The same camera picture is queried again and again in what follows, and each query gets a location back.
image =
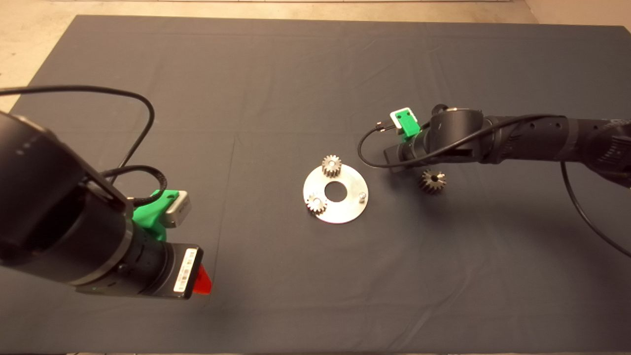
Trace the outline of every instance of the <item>barcode label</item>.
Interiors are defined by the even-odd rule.
[[[191,276],[191,269],[193,268],[193,262],[195,262],[196,255],[196,248],[186,249],[186,253],[184,253],[184,259],[182,260],[182,266],[180,266],[180,272],[177,274],[177,280],[175,281],[175,287],[173,287],[173,291],[184,292],[184,290],[186,290],[186,284],[188,283],[189,276]]]

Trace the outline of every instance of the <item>gear teeth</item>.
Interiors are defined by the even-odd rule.
[[[326,210],[326,199],[317,196],[316,194],[309,195],[306,203],[307,209],[314,215],[319,215]]]
[[[430,195],[440,193],[447,185],[445,174],[440,171],[426,170],[423,171],[421,178],[418,180],[418,187]]]
[[[333,178],[342,170],[342,160],[337,155],[327,155],[322,160],[322,172],[324,175]]]

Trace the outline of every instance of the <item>circular metal plate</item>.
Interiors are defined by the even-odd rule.
[[[324,188],[329,183],[337,181],[346,188],[346,198],[340,202],[333,202],[326,198]],[[322,167],[316,167],[305,180],[302,197],[307,203],[309,195],[316,194],[326,199],[326,209],[315,215],[328,223],[347,223],[362,214],[368,203],[368,186],[362,175],[348,165],[342,164],[337,176],[329,177],[322,172]]]

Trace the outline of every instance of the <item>gray tablecloth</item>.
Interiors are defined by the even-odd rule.
[[[2,269],[0,352],[631,351],[631,260],[576,214],[558,164],[442,165],[441,196],[362,165],[361,135],[410,106],[628,118],[622,27],[79,16],[33,85],[147,95],[157,119],[132,163],[164,171],[194,209],[172,241],[200,244],[210,297],[107,298]],[[23,97],[98,169],[145,120],[94,94]],[[398,140],[370,140],[371,159]],[[327,154],[365,177],[366,211],[311,217]],[[582,166],[588,214],[631,248],[631,195]],[[117,186],[145,195],[139,174]]]

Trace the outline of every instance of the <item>floor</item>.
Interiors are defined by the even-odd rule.
[[[440,3],[178,3],[0,0],[0,87],[27,85],[75,15],[191,16],[353,21],[625,25],[629,0]],[[8,111],[16,97],[0,97]]]
[[[77,352],[67,355],[204,355],[204,354],[123,354],[112,353],[97,354],[94,352]],[[247,355],[247,354],[213,354],[213,355]],[[263,355],[282,355],[282,354],[263,354]],[[308,353],[300,352],[286,355],[475,355],[475,354],[383,354],[379,352],[337,352],[337,353]],[[516,353],[494,354],[494,355],[517,355]],[[542,354],[520,354],[520,355],[542,355]],[[631,355],[629,352],[549,352],[545,355]]]

